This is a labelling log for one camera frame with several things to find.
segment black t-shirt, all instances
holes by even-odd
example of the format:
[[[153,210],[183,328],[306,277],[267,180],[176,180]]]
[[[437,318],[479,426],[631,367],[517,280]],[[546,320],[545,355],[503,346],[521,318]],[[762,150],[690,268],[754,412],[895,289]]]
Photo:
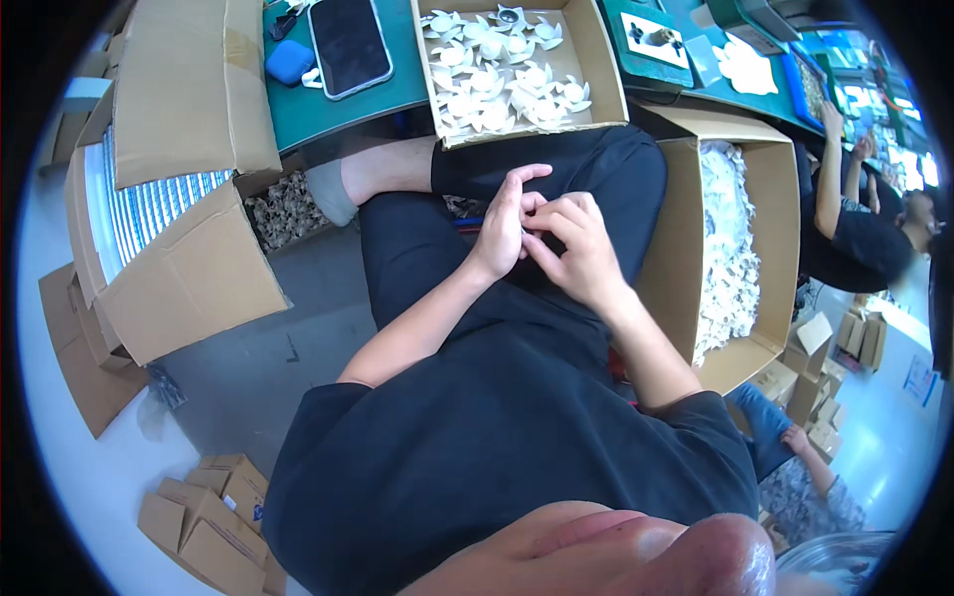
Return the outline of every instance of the black t-shirt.
[[[386,594],[557,501],[681,524],[756,516],[752,460],[718,394],[645,416],[565,346],[501,322],[377,389],[308,391],[265,504],[277,560],[314,594]]]
[[[814,216],[801,222],[799,269],[846,292],[885,290],[911,263],[911,241],[885,217],[841,211],[835,237],[815,227]]]

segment white packing material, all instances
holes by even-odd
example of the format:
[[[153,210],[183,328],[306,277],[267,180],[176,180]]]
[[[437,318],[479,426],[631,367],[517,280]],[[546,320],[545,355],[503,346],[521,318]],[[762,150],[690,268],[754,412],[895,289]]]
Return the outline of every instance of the white packing material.
[[[752,332],[758,307],[758,255],[752,251],[749,220],[756,208],[745,192],[742,150],[726,141],[699,144],[705,213],[702,300],[695,332],[693,366],[731,338]]]

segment black pants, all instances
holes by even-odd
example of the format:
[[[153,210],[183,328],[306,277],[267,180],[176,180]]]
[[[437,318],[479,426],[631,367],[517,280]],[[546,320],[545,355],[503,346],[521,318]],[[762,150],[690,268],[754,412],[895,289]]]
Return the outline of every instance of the black pants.
[[[435,146],[433,195],[384,193],[359,211],[364,272],[371,313],[379,329],[449,276],[469,251],[441,195],[490,201],[507,172],[547,163],[553,173],[524,191],[547,200],[590,192],[606,222],[623,275],[630,283],[642,267],[666,189],[666,161],[650,136],[629,127],[541,134],[450,152]],[[555,238],[544,240],[551,246]],[[550,283],[527,258],[467,311],[448,340],[502,320],[523,320],[570,333],[593,363],[607,358],[608,331],[588,308]]]

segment worker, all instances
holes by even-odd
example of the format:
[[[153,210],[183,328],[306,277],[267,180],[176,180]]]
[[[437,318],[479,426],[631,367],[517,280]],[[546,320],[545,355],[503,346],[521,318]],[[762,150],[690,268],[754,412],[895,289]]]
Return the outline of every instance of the worker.
[[[263,517],[314,594],[767,594],[752,459],[632,288],[666,162],[633,127],[313,172],[379,332],[305,393]],[[490,201],[469,249],[441,195]],[[511,282],[518,262],[551,280]],[[641,406],[613,391],[610,335]]]
[[[904,213],[896,221],[863,209],[859,204],[861,163],[873,151],[873,142],[867,138],[859,141],[851,154],[842,195],[843,118],[831,102],[822,106],[822,122],[825,150],[817,188],[811,181],[804,146],[796,146],[801,197],[799,272],[847,292],[885,290],[904,276],[918,253],[929,253],[931,239],[941,227],[933,197],[924,191],[907,193]]]
[[[725,396],[752,430],[746,438],[762,507],[789,546],[841,532],[861,532],[864,511],[841,477],[808,442],[805,429],[749,382]]]

